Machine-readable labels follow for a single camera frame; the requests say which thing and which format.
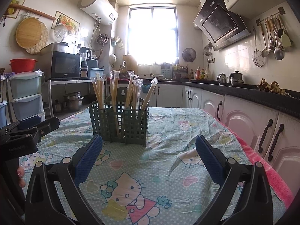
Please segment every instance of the blender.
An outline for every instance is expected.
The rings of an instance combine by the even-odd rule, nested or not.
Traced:
[[[88,77],[88,61],[92,57],[92,51],[90,48],[82,47],[79,50],[79,53],[81,55],[81,78],[87,78]]]

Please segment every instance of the green plastic basket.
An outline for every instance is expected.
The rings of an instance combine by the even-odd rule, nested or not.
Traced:
[[[98,101],[89,106],[93,133],[99,134],[103,140],[122,142],[126,144],[140,144],[146,146],[149,108],[145,110],[125,109],[127,87],[120,87],[117,91],[116,110],[113,111],[111,95],[104,99],[104,108],[99,108]],[[139,108],[144,100],[140,98]],[[120,135],[117,135],[115,116],[117,117]]]

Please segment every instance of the cutting board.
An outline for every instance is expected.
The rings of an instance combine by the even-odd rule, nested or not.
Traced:
[[[42,27],[39,20],[27,18],[21,21],[16,30],[16,41],[25,49],[34,47],[41,39]]]
[[[38,54],[42,48],[47,45],[48,42],[48,30],[44,23],[40,22],[42,28],[42,36],[40,41],[32,48],[27,49],[26,51],[30,54]]]

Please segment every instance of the range hood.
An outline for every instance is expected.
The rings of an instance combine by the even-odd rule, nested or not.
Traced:
[[[194,24],[207,36],[215,51],[251,33],[240,15],[226,9],[224,0],[200,0],[202,8]]]

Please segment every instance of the microwave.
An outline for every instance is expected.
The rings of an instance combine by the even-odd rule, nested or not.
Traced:
[[[39,57],[36,67],[44,72],[45,80],[79,79],[81,56],[51,51]]]

